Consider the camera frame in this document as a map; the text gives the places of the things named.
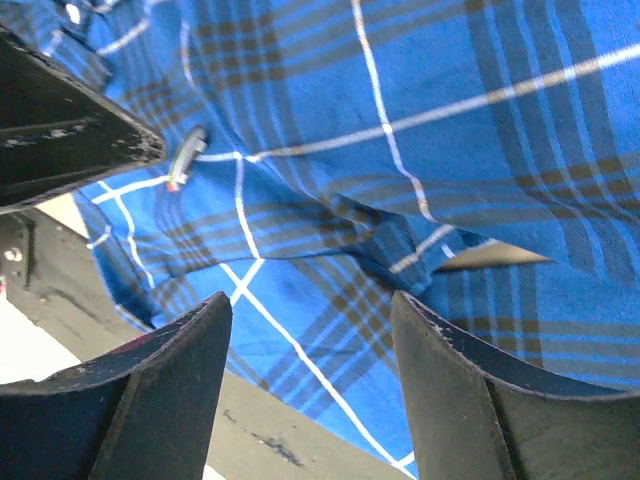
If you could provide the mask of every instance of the blue checkered cloth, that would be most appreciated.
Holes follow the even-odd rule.
[[[416,475],[390,299],[528,362],[640,387],[636,0],[0,1],[156,127],[168,163],[76,194],[123,316],[234,304],[228,369]],[[495,239],[550,263],[438,270]]]

